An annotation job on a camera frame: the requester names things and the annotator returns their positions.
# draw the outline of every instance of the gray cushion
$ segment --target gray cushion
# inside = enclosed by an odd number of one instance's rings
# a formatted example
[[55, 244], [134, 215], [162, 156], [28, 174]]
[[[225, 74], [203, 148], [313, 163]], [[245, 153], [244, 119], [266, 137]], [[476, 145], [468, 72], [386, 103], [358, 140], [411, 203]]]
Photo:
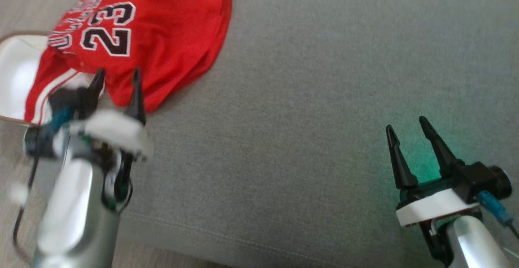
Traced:
[[150, 115], [121, 235], [231, 266], [440, 266], [399, 227], [384, 127], [419, 180], [438, 176], [419, 115], [517, 176], [519, 0], [233, 4], [213, 68]]

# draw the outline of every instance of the basketball jersey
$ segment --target basketball jersey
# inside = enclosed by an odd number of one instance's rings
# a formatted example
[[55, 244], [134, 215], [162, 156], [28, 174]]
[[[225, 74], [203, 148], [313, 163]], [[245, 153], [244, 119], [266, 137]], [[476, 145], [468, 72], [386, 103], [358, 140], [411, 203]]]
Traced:
[[25, 120], [50, 119], [58, 87], [88, 86], [104, 67], [113, 103], [128, 105], [131, 74], [142, 72], [146, 111], [209, 70], [227, 32], [232, 0], [81, 0], [49, 36]]

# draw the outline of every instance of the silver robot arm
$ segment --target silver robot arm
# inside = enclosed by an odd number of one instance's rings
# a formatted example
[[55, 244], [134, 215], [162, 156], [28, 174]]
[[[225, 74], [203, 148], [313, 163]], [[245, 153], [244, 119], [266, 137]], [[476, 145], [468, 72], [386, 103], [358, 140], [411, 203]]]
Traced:
[[425, 117], [420, 124], [440, 165], [439, 179], [418, 183], [400, 151], [400, 141], [388, 125], [386, 134], [395, 185], [400, 190], [400, 225], [419, 225], [431, 256], [449, 268], [511, 267], [500, 246], [483, 224], [481, 206], [505, 227], [512, 225], [498, 202], [512, 186], [499, 167], [481, 162], [466, 165], [457, 159]]
[[43, 143], [34, 141], [41, 129], [28, 129], [28, 153], [63, 160], [39, 225], [32, 267], [111, 267], [120, 213], [131, 198], [132, 161], [149, 159], [154, 148], [144, 129], [137, 70], [133, 81], [132, 102], [124, 113], [98, 110], [83, 120], [61, 119], [58, 131], [51, 125], [54, 129], [46, 132], [51, 141]]

